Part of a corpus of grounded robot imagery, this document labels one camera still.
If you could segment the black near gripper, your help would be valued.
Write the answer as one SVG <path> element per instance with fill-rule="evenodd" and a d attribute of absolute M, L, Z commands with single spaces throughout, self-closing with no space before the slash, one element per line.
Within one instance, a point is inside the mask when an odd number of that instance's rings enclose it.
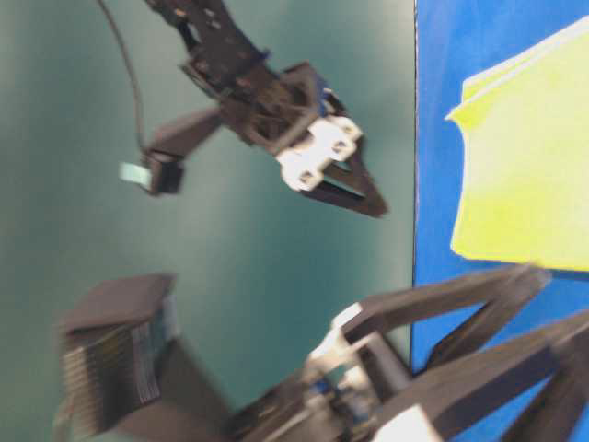
<path fill-rule="evenodd" d="M 231 418 L 229 435 L 236 441 L 439 441 L 419 404 L 379 416 L 412 380 L 382 333 L 479 304 L 433 347 L 425 366 L 438 367 L 479 350 L 549 282 L 547 269 L 512 264 L 366 297 L 332 320 L 299 370 Z"/>

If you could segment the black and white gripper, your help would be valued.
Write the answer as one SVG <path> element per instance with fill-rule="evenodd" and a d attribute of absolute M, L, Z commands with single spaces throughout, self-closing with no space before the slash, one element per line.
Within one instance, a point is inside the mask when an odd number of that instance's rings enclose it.
<path fill-rule="evenodd" d="M 277 76 L 255 68 L 234 87 L 208 91 L 216 106 L 191 118 L 181 154 L 191 154 L 217 128 L 229 128 L 280 165 L 283 182 L 306 197 L 360 215 L 382 217 L 388 205 L 364 164 L 364 133 L 309 63 Z M 325 182 L 333 167 L 334 185 Z"/>

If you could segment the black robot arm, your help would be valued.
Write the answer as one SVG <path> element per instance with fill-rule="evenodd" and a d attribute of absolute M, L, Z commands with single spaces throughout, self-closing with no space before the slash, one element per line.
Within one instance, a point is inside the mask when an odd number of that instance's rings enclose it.
<path fill-rule="evenodd" d="M 216 103 L 161 129 L 144 152 L 151 192 L 175 192 L 182 160 L 218 127 L 265 149 L 304 196 L 380 217 L 364 136 L 310 64 L 275 73 L 221 1 L 154 1 L 182 38 L 185 74 Z M 302 368 L 227 424 L 233 441 L 445 441 L 541 391 L 506 441 L 565 441 L 588 404 L 588 315 L 506 343 L 490 338 L 549 281 L 516 264 L 367 297 L 337 316 Z"/>

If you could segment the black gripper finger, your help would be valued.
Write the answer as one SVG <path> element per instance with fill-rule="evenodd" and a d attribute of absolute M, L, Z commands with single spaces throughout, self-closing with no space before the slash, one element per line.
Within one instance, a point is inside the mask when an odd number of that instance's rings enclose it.
<path fill-rule="evenodd" d="M 415 410 L 443 441 L 538 382 L 545 385 L 503 441 L 566 441 L 588 405 L 588 313 L 537 328 L 418 376 L 377 413 L 391 424 Z"/>

